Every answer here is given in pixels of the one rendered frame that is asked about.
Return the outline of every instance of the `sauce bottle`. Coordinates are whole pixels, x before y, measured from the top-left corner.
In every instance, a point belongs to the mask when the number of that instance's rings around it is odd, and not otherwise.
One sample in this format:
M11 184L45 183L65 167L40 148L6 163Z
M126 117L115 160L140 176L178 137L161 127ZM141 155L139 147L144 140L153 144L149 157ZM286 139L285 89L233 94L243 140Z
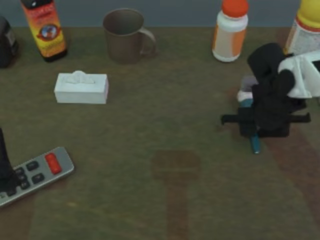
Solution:
M46 62L67 54L54 0L20 0L35 43Z
M18 54L19 44L9 22L0 16L0 68L8 67Z
M285 54L320 50L320 0L302 0L284 47Z
M223 0L212 41L213 56L221 62L233 62L241 53L248 26L247 0Z

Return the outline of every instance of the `orange cap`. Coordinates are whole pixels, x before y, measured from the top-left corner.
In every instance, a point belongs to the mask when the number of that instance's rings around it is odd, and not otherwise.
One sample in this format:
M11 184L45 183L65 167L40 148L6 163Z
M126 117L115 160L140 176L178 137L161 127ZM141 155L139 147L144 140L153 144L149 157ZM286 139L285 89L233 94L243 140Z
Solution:
M247 0L223 0L222 11L231 18L240 18L247 14L249 4Z

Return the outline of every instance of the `yellow lid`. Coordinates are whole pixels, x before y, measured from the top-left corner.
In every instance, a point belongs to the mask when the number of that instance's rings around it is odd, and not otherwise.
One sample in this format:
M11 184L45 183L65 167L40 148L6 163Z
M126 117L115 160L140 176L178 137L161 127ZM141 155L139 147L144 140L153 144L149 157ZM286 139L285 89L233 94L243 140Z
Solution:
M320 0L301 0L297 17L303 24L320 29Z

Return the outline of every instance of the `blue object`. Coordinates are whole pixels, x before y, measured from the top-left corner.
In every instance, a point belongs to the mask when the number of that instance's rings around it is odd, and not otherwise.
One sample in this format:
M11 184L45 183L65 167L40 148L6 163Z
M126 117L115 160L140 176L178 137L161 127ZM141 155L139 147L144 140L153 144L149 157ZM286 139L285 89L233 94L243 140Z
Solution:
M240 106L243 108L250 108L254 100L252 98L248 98L240 102ZM254 154L260 153L260 141L258 134L256 133L253 137L250 138L251 147Z

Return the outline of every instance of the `brown table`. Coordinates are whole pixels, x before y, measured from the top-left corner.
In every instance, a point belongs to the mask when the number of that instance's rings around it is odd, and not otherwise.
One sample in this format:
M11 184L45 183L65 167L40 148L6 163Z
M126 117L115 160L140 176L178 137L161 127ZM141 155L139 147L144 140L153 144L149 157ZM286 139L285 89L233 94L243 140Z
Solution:
M152 30L159 55L123 66L108 59L100 28L66 29L69 55L53 63L38 55L28 29L15 29L21 57L0 70L9 157L17 165L64 146L76 172L1 209L1 239L320 239L316 102L309 102L312 123L294 126L287 139L263 141L260 155L236 125L219 124L221 114L236 110L240 80L250 73L247 56L285 29L250 28L242 56L230 64L212 57L211 28ZM108 74L108 104L56 103L58 73L75 70ZM191 171L200 167L198 178L173 184L167 176L174 166L165 165L157 180L158 158L184 159ZM167 188L179 194L166 197ZM177 222L184 225L167 231Z

